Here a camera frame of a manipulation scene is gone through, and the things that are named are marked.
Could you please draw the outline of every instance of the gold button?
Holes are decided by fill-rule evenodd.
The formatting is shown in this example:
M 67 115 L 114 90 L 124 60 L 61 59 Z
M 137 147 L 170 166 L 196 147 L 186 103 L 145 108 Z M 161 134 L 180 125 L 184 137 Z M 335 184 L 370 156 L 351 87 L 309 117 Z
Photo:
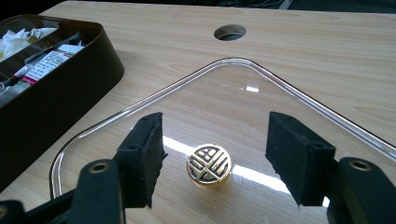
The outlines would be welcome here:
M 203 188 L 220 186 L 230 175 L 231 158 L 220 146 L 198 146 L 187 159 L 187 172 L 191 180 Z

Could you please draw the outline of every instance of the transparent plastic sheet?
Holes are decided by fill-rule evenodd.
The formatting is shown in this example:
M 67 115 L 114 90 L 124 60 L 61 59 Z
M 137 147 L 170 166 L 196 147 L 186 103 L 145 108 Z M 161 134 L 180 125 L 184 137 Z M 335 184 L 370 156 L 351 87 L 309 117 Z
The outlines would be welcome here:
M 73 189 L 79 170 L 88 162 L 112 158 L 140 118 L 163 112 L 163 143 L 169 156 L 154 191 L 153 208 L 129 209 L 128 218 L 149 223 L 326 223 L 326 207 L 298 207 L 265 158 L 270 111 L 294 116 L 324 137 L 337 147 L 337 160 L 358 157 L 377 163 L 385 173 L 394 171 L 394 146 L 259 64 L 229 58 L 72 138 L 52 164 L 51 196 Z M 216 189 L 197 187 L 186 171 L 194 148 L 207 143 L 224 147 L 233 162 L 231 177 Z

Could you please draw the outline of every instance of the wooden table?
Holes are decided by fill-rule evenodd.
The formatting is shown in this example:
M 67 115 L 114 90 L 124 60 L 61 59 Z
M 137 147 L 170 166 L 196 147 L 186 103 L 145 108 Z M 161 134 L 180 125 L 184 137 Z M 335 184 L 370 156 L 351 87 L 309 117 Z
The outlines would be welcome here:
M 125 73 L 111 92 L 0 194 L 0 200 L 21 200 L 27 210 L 50 199 L 50 165 L 69 139 L 222 58 L 240 57 L 254 61 L 364 129 L 396 145 L 396 15 L 79 1 L 63 2 L 42 15 L 103 24 L 122 60 Z M 247 32 L 233 41 L 216 39 L 214 32 L 228 24 L 243 26 Z M 220 72 L 245 70 L 237 68 Z M 210 93 L 204 97 L 210 102 Z M 307 119 L 304 114 L 300 115 L 303 120 Z M 118 143 L 111 133 L 103 133 L 100 138 Z M 393 184 L 396 183 L 394 161 L 370 148 L 355 149 L 339 148 L 336 158 L 354 156 L 372 161 L 383 169 Z M 110 158 L 114 151 L 115 148 L 108 148 L 99 155 L 93 155 L 93 152 L 72 155 L 73 160 L 65 166 L 65 179 L 73 182 L 83 164 L 96 157 Z M 260 156 L 268 166 L 263 151 Z M 228 187 L 224 189 L 198 189 L 189 182 L 187 175 L 179 176 L 182 180 L 175 180 L 166 173 L 167 166 L 177 169 L 171 165 L 175 162 L 172 157 L 167 160 L 155 191 L 153 208 L 128 210 L 130 223 L 327 222 L 325 208 L 299 209 L 288 194 L 262 203 L 249 203 L 248 199 L 254 200 L 254 194 L 245 193 L 241 188 L 256 188 L 258 184 L 236 174 L 231 176 Z M 185 173 L 185 166 L 179 169 Z M 266 174 L 276 177 L 271 172 Z M 175 204 L 174 192 L 162 187 L 175 181 L 181 181 L 180 192 L 189 193 L 185 201 L 196 199 L 186 202 L 191 204 L 191 208 Z M 65 188 L 72 189 L 73 184 L 65 184 Z M 220 192 L 228 197 L 211 202 L 210 199 L 216 198 Z M 247 202 L 242 205 L 251 206 L 248 209 L 251 213 L 244 210 L 239 214 L 237 211 L 241 209 L 231 204 L 233 197 L 244 201 L 244 196 Z M 281 205 L 275 204 L 288 204 L 293 211 L 289 214 Z M 275 210 L 267 211 L 265 206 Z

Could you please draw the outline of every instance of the round metal emblem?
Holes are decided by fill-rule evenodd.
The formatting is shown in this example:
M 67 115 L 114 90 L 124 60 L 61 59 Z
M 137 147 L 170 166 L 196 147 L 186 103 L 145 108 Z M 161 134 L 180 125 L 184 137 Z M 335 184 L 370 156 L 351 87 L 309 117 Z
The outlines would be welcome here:
M 223 147 L 201 145 L 187 159 L 187 172 L 196 185 L 203 188 L 217 187 L 230 175 L 230 155 Z

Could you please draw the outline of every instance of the black plastic container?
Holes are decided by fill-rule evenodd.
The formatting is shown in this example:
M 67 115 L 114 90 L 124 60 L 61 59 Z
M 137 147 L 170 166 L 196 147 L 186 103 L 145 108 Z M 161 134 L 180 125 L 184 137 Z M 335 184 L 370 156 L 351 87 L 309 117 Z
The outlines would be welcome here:
M 24 60 L 77 32 L 86 47 L 0 107 L 0 191 L 9 185 L 122 78 L 123 66 L 104 27 L 96 22 L 38 15 L 0 21 L 7 30 L 55 27 L 56 31 L 0 62 L 0 81 Z

